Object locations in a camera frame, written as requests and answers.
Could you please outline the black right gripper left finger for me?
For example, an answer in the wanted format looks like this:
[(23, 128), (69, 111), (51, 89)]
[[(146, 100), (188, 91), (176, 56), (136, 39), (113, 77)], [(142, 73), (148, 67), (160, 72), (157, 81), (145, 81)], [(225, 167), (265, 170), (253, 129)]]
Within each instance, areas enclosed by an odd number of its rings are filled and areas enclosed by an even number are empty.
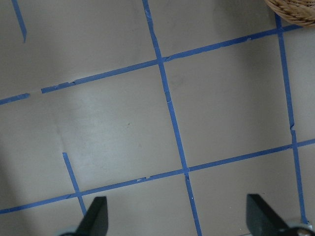
[(107, 198), (95, 197), (82, 219), (76, 234), (79, 236), (105, 236), (108, 232)]

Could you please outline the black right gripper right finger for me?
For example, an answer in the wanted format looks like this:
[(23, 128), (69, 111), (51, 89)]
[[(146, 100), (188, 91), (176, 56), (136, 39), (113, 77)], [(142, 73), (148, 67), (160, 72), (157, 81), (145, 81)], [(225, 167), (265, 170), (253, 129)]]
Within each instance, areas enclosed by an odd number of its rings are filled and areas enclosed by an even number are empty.
[(246, 225), (252, 236), (291, 236), (290, 227), (259, 194), (248, 194)]

